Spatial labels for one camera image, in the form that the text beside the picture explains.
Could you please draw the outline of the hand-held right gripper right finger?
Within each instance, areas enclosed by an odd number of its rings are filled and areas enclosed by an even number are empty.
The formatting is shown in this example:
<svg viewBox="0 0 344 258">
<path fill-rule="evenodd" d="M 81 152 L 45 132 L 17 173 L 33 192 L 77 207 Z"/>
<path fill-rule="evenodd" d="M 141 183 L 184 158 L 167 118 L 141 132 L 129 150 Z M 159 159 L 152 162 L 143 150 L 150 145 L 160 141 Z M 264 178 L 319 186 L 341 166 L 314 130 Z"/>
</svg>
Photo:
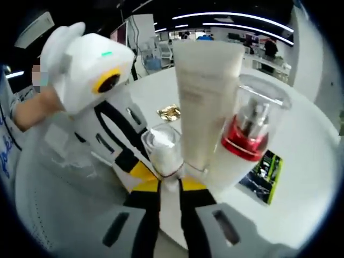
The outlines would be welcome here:
<svg viewBox="0 0 344 258">
<path fill-rule="evenodd" d="M 193 178 L 180 184 L 181 226 L 189 257 L 264 257 L 265 240 L 254 223 L 226 203 L 217 203 Z"/>
</svg>

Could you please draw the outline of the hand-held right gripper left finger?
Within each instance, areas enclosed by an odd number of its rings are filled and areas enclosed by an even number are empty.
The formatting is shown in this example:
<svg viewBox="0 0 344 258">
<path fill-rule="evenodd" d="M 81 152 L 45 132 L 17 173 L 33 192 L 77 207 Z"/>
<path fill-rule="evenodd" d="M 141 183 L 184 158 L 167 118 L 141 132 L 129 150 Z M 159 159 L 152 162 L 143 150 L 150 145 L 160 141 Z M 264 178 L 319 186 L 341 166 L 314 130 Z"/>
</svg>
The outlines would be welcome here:
<svg viewBox="0 0 344 258">
<path fill-rule="evenodd" d="M 85 244 L 86 257 L 152 257 L 159 231 L 159 180 L 138 184 L 122 206 L 100 216 Z"/>
</svg>

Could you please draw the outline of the person's left hand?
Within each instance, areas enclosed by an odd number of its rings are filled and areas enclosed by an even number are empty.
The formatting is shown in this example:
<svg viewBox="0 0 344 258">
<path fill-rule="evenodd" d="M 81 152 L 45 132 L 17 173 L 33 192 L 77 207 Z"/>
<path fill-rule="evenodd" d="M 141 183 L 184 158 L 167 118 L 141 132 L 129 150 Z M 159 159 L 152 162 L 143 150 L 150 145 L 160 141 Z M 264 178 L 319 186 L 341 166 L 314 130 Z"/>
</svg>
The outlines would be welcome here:
<svg viewBox="0 0 344 258">
<path fill-rule="evenodd" d="M 37 105 L 39 120 L 43 120 L 55 113 L 65 111 L 54 88 L 45 87 L 41 93 L 37 95 L 35 103 Z"/>
</svg>

